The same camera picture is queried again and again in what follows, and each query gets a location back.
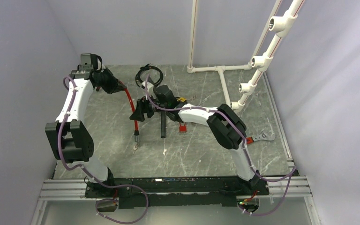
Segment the red cable bike lock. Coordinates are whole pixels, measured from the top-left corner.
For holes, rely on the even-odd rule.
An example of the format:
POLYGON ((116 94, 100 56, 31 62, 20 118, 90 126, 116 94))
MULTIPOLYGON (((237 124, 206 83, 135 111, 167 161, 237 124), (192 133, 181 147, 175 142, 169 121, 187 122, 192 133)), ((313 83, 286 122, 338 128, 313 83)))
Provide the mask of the red cable bike lock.
MULTIPOLYGON (((127 95, 129 104, 130 104, 130 106, 131 106, 131 110, 132 110, 132 112, 134 113, 134 112, 135 112, 135 106, 134 106, 133 99, 132 99, 132 97, 131 97, 130 92, 128 91, 128 89, 125 90, 125 93, 126 93, 126 95, 127 95)), ((140 135, 140 133, 139 133, 138 122, 137 122, 136 120, 134 120, 134 127, 135 127, 135 129, 134 129, 135 145, 138 145, 138 147, 139 147, 139 145, 140 145, 140 140, 139 140, 139 135, 140 135)))

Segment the small silver keys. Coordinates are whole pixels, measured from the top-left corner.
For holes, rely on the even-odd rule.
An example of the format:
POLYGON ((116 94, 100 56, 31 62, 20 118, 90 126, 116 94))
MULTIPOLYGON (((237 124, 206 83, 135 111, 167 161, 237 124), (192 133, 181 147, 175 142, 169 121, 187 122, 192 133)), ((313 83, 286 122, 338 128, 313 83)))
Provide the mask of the small silver keys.
POLYGON ((135 152, 138 150, 138 145, 135 145, 134 147, 133 147, 133 152, 132 152, 132 154, 135 154, 135 152))

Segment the yellow padlock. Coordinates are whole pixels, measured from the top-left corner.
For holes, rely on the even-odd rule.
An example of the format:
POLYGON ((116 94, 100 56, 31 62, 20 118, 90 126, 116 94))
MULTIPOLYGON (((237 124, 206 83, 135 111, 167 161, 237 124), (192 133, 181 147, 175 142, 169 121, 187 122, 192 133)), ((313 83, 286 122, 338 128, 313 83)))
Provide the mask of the yellow padlock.
POLYGON ((179 98, 177 98, 177 102, 179 102, 180 104, 186 104, 187 100, 183 97, 179 97, 179 98))

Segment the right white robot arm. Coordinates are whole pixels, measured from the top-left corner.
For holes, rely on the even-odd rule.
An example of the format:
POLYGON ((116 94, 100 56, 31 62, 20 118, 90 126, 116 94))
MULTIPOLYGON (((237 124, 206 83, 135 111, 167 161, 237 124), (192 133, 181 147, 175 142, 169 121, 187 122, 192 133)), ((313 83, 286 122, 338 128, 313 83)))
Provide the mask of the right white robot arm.
POLYGON ((160 112, 164 117, 179 123, 195 123, 210 128, 216 141, 230 150, 240 179, 240 190, 250 195, 257 190, 259 172, 252 164, 246 145, 256 141, 246 135, 246 125, 226 104, 219 107, 200 107, 189 104, 185 98, 174 96, 166 85, 151 87, 136 102, 130 120, 143 122, 160 112))

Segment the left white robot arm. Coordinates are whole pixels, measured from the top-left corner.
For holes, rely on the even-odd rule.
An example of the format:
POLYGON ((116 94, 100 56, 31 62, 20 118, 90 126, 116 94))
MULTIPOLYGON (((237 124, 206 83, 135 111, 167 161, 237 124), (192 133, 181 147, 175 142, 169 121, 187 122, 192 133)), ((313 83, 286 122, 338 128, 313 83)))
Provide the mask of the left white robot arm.
POLYGON ((127 87, 103 65, 101 56, 93 53, 81 54, 77 69, 63 82, 68 84, 64 106, 55 121, 45 126, 54 157, 68 171, 82 170, 90 184, 98 184, 97 190, 103 196, 112 196, 116 190, 113 174, 93 155, 94 142, 83 119, 95 88, 113 94, 125 91, 127 87))

